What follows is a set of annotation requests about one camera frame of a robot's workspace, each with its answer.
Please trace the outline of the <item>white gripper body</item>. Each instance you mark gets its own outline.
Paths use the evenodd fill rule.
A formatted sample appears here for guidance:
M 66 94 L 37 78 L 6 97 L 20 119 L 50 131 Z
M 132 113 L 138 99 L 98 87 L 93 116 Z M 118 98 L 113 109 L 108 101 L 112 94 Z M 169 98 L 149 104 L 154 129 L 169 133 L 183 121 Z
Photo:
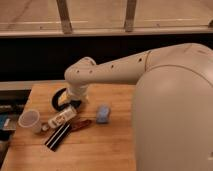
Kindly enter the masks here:
M 66 95 L 69 100 L 88 102 L 88 86 L 69 86 L 66 90 Z

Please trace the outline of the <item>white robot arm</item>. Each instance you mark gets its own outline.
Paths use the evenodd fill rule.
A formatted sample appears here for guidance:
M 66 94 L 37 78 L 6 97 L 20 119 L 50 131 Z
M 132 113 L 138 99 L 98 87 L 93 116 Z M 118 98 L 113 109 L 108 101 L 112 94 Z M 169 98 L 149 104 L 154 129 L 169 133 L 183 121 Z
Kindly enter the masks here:
M 85 57 L 65 71 L 68 96 L 91 83 L 133 84 L 137 171 L 213 171 L 213 50 L 185 43 L 96 64 Z

